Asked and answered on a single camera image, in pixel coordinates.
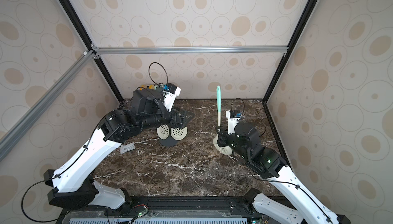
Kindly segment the cream skimmer pile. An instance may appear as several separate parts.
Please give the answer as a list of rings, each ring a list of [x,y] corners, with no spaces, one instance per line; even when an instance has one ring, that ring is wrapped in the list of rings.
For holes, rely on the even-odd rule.
[[[217,86],[216,93],[217,93],[217,109],[218,109],[218,126],[220,127],[221,126],[221,87],[220,86]],[[224,155],[232,155],[233,151],[229,146],[220,147],[218,145],[218,138],[219,138],[219,134],[217,134],[213,139],[213,145],[215,146],[215,148]]]
[[[168,125],[164,124],[157,128],[157,135],[161,140],[166,140],[171,134],[170,128]]]

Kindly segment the grey utensil rack stand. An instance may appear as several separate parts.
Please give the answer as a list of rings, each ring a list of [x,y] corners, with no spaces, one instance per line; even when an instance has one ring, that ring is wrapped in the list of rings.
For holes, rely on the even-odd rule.
[[[175,140],[171,133],[169,134],[159,134],[159,143],[164,147],[172,147],[179,143],[178,140]]]

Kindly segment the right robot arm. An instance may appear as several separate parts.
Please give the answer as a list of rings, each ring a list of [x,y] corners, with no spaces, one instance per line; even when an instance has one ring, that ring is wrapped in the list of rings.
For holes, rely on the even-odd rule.
[[[299,180],[287,162],[274,149],[261,144],[260,133],[250,123],[240,122],[231,128],[216,127],[218,146],[229,146],[244,160],[247,168],[260,180],[277,188],[292,204],[287,207],[253,190],[249,201],[254,210],[280,224],[349,224],[345,215],[336,214],[324,205]]]

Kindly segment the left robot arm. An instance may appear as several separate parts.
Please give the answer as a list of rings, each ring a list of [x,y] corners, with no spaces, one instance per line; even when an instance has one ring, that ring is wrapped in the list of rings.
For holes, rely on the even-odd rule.
[[[104,186],[93,178],[95,168],[115,149],[146,128],[156,128],[159,143],[178,144],[187,135],[194,114],[174,106],[181,89],[167,83],[155,89],[138,87],[131,108],[106,114],[88,141],[64,165],[44,173],[51,206],[78,210],[88,205],[102,206],[120,213],[131,210],[132,199],[125,189]]]

